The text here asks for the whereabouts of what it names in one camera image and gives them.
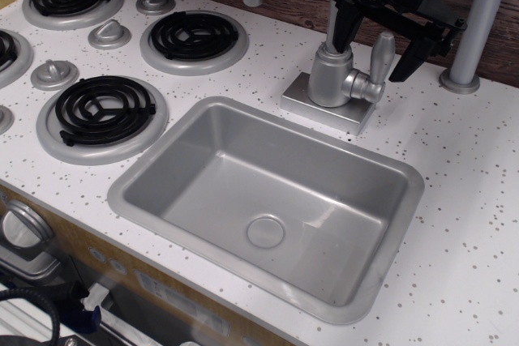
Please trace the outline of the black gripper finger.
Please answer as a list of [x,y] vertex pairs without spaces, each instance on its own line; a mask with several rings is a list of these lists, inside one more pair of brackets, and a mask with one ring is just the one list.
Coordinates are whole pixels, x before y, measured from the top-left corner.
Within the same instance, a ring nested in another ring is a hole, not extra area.
[[338,53],[344,53],[354,40],[363,19],[363,13],[354,3],[343,2],[337,7],[333,45]]
[[431,51],[431,39],[412,40],[389,76],[389,80],[391,82],[406,81],[428,59]]

